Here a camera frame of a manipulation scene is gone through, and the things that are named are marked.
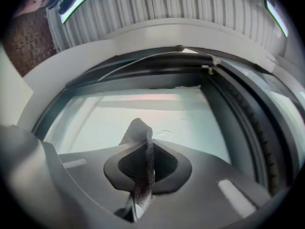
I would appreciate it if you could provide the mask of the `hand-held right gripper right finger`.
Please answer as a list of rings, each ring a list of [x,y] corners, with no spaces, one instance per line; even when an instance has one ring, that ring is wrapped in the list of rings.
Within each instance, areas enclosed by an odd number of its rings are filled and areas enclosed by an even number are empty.
[[[266,188],[217,156],[162,140],[156,143],[188,158],[192,172],[176,192],[153,196],[137,221],[139,229],[220,229],[242,220],[220,184],[226,184],[226,191],[236,187],[235,204],[247,199],[258,209],[271,199]]]

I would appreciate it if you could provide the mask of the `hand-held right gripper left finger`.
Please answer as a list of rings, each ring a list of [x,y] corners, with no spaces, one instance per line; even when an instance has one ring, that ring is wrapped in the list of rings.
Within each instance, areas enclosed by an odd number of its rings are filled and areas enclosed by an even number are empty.
[[[67,229],[136,229],[128,221],[134,183],[118,169],[128,149],[140,143],[86,152],[58,154],[42,143],[52,180],[64,203]]]

